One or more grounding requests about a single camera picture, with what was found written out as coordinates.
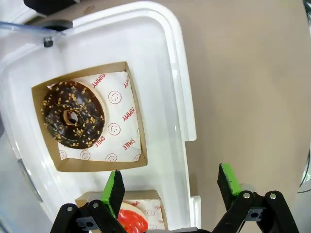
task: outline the donut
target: donut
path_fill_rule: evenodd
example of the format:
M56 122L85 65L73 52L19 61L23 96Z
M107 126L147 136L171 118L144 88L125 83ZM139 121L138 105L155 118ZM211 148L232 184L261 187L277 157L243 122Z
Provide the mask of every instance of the donut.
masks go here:
M44 125L55 140L69 148L85 149L102 134L102 106L87 86L65 81L49 87L41 110Z
M139 208L125 202L121 204L118 221L128 233L143 233L148 229L145 214Z

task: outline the brown table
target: brown table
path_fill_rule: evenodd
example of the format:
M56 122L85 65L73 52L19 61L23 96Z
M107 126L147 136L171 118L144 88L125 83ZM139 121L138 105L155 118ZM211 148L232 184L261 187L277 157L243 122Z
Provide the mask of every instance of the brown table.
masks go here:
M157 0L177 16L185 42L197 140L187 158L202 227L225 212L216 180L231 163L241 183L289 205L311 135L311 40L302 1ZM131 0L83 0L48 19L75 19ZM246 224L242 233L260 232Z

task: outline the gray floor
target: gray floor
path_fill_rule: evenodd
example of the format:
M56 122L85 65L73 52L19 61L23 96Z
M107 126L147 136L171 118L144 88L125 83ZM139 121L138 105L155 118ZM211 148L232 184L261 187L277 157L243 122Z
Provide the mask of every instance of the gray floor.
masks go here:
M52 223L27 186L6 133L0 157L0 233L50 232Z

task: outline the black cable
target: black cable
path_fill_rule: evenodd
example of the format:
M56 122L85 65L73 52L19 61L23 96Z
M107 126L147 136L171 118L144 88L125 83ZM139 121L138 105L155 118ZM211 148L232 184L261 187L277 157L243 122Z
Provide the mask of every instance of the black cable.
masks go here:
M306 174L305 174L305 176L303 177L303 179L302 179L302 181L301 181L299 187L301 187L301 185L302 185L303 182L305 181L305 179L306 179L306 177L307 177L307 173L308 173L308 171L309 171L309 166L310 166L310 150L309 150L309 153L308 153L307 163L308 163L308 165L307 165L307 169L306 169ZM306 192L309 192L309 191L311 191L311 189L308 189L308 190L305 190L305 191L301 191L301 192L298 192L298 193L306 193Z

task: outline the white container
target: white container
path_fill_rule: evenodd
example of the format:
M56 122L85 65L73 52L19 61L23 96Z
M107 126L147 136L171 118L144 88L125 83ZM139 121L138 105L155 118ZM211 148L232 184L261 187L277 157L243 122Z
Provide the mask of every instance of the white container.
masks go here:
M155 189L163 200L169 229L191 226L185 141L195 140L196 132L176 17L157 3L135 2L78 18L73 26L50 48L38 40L18 46L18 41L6 40L7 48L14 50L0 54L4 125L15 155L22 158L43 200L43 209L54 221L64 203L74 202L87 191L101 191L110 172L55 169L37 122L31 88L76 70L127 61L135 77L148 165L121 171L125 189Z

